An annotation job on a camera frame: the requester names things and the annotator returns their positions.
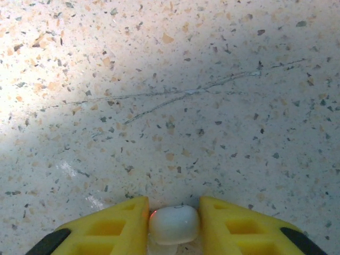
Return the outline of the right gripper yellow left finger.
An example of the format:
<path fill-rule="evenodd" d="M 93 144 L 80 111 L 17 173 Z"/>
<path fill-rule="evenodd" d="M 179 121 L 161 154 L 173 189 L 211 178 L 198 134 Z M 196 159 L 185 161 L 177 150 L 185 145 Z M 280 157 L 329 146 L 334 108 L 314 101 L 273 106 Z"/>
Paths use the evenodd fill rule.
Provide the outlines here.
<path fill-rule="evenodd" d="M 149 200 L 137 197 L 61 225 L 28 254 L 146 254 Z"/>

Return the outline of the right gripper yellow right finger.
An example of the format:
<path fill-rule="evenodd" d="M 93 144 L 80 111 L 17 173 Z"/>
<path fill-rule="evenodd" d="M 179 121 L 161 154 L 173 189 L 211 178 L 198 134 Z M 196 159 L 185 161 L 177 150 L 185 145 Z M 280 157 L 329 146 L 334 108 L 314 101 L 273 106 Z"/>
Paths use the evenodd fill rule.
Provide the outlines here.
<path fill-rule="evenodd" d="M 204 254 L 325 254 L 299 228 L 259 212 L 200 197 Z"/>

